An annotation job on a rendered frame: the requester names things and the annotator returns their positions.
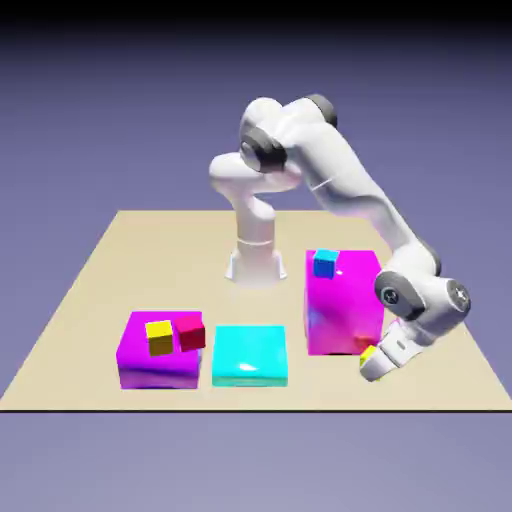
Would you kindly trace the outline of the small red cube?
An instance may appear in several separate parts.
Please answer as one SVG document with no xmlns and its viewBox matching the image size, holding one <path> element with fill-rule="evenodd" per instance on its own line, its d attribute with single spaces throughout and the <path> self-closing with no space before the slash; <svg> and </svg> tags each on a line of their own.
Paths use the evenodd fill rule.
<svg viewBox="0 0 512 512">
<path fill-rule="evenodd" d="M 206 346 L 206 332 L 200 313 L 188 313 L 174 320 L 181 352 L 201 350 Z"/>
</svg>

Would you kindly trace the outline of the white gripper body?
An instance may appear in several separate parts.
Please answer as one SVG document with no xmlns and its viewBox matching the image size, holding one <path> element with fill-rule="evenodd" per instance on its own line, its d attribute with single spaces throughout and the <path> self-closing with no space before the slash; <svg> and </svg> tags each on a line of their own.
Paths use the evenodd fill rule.
<svg viewBox="0 0 512 512">
<path fill-rule="evenodd" d="M 400 320 L 394 320 L 376 346 L 376 351 L 362 366 L 361 376 L 369 382 L 380 380 L 389 372 L 405 366 L 423 352 L 410 331 Z"/>
</svg>

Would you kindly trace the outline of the large cyan box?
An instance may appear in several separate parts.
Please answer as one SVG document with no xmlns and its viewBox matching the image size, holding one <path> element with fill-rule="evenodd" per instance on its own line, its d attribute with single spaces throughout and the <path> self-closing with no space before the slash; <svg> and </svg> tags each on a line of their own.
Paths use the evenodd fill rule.
<svg viewBox="0 0 512 512">
<path fill-rule="evenodd" d="M 214 387 L 286 387 L 288 354 L 282 325 L 220 325 L 212 352 Z"/>
</svg>

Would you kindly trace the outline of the tall magenta box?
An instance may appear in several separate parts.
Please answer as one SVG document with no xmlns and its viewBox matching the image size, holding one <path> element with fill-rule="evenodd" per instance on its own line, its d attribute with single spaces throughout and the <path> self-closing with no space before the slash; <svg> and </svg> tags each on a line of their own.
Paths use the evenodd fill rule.
<svg viewBox="0 0 512 512">
<path fill-rule="evenodd" d="M 339 252 L 332 279 L 313 274 L 313 255 L 305 252 L 304 329 L 310 355 L 359 355 L 380 340 L 384 306 L 374 293 L 381 271 L 372 250 Z"/>
</svg>

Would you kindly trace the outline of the small blue cube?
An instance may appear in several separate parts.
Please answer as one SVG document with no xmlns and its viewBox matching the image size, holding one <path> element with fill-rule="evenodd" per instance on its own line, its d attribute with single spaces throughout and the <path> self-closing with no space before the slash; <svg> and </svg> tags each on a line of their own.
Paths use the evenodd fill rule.
<svg viewBox="0 0 512 512">
<path fill-rule="evenodd" d="M 317 249 L 313 255 L 313 274 L 317 278 L 332 279 L 336 272 L 339 252 L 329 249 Z"/>
</svg>

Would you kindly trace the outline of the low magenta box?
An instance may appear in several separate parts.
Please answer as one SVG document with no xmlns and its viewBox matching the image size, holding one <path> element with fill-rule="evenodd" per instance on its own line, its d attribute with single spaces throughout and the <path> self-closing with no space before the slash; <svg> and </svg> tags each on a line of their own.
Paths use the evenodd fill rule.
<svg viewBox="0 0 512 512">
<path fill-rule="evenodd" d="M 197 389 L 202 350 L 190 350 L 151 356 L 145 324 L 189 315 L 200 326 L 200 311 L 133 311 L 121 336 L 116 361 L 122 389 Z"/>
</svg>

